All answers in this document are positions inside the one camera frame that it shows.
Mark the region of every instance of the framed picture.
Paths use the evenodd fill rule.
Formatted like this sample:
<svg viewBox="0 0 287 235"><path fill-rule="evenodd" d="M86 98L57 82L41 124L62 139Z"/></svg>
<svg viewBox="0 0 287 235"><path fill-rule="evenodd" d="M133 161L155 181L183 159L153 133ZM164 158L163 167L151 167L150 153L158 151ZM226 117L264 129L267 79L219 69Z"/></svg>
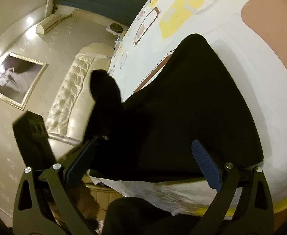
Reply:
<svg viewBox="0 0 287 235"><path fill-rule="evenodd" d="M14 53L0 57L0 99L21 110L47 64Z"/></svg>

